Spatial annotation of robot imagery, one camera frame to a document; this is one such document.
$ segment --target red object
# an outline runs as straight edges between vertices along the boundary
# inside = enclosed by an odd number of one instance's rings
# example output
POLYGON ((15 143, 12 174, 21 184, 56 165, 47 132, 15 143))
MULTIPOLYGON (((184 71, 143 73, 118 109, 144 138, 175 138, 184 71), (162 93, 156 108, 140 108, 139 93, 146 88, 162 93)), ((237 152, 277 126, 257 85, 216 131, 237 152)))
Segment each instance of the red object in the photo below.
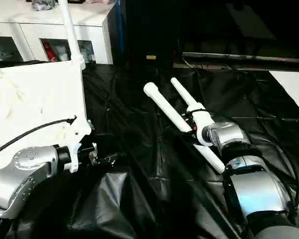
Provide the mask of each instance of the red object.
POLYGON ((54 54, 54 52, 52 51, 50 44, 48 42, 44 42, 43 46, 44 46, 44 49, 45 49, 45 52, 46 52, 46 55, 47 55, 49 61, 56 62, 57 57, 54 54))

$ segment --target black tablecloth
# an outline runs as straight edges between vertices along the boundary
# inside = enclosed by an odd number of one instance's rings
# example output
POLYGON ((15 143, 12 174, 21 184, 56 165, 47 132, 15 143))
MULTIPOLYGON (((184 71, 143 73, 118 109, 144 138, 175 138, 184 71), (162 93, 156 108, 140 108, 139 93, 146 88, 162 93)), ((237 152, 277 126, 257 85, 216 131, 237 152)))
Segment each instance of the black tablecloth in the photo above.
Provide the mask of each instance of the black tablecloth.
MULTIPOLYGON (((287 158, 299 167, 299 108, 269 72, 87 65, 92 137, 100 153, 121 154, 109 165, 42 183, 6 238, 239 238, 222 177, 143 93, 153 81, 183 112, 172 76, 207 109, 239 122, 269 167, 295 188, 287 158)), ((296 221, 299 226, 299 214, 296 221)))

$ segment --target white countertop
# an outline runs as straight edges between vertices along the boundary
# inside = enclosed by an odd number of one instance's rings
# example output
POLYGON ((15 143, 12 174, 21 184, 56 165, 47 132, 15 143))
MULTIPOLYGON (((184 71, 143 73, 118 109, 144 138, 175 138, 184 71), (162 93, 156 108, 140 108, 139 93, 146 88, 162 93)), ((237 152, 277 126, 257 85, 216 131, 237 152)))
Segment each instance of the white countertop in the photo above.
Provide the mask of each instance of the white countertop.
MULTIPOLYGON (((69 8, 74 25, 103 26, 104 20, 115 4, 74 4, 69 8)), ((30 2, 23 0, 0 0, 0 22, 63 24, 61 9, 34 11, 30 2)))

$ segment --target wrinkled black fabric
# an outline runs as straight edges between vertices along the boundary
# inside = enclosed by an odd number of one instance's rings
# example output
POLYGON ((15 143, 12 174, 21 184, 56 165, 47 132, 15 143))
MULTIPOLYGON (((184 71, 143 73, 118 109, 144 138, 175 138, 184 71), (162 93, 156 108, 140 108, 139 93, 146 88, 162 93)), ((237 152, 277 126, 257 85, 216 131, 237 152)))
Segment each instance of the wrinkled black fabric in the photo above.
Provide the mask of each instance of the wrinkled black fabric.
POLYGON ((185 111, 172 76, 207 109, 239 122, 270 168, 295 189, 287 157, 299 167, 299 108, 269 72, 88 65, 83 76, 93 136, 102 141, 107 135, 99 151, 122 154, 114 164, 41 184, 7 239, 239 238, 221 176, 143 93, 153 81, 185 111))

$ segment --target white cylindrical finger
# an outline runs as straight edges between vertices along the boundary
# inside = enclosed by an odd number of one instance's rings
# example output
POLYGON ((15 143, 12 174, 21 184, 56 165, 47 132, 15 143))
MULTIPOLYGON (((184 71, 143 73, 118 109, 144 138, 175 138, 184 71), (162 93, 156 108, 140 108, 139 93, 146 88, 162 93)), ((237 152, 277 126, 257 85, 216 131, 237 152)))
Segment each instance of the white cylindrical finger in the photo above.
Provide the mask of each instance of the white cylindrical finger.
POLYGON ((225 170, 224 163, 217 157, 217 155, 207 146, 193 144, 198 152, 203 155, 209 164, 218 172, 222 174, 225 170))
POLYGON ((173 84, 175 89, 178 91, 180 96, 185 100, 186 104, 191 105, 197 103, 197 101, 193 98, 193 96, 190 95, 190 93, 185 89, 185 87, 176 79, 173 77, 170 82, 173 84))
POLYGON ((85 60, 79 49, 79 44, 75 35, 72 17, 69 10, 69 4, 67 0, 59 0, 59 5, 61 8, 64 27, 66 30, 67 39, 71 51, 71 60, 80 63, 81 70, 84 70, 85 60))
POLYGON ((159 92, 157 86, 153 82, 149 82, 144 86, 145 94, 160 107, 167 117, 176 125, 181 132, 191 131, 188 123, 179 115, 179 113, 170 105, 165 97, 159 92))

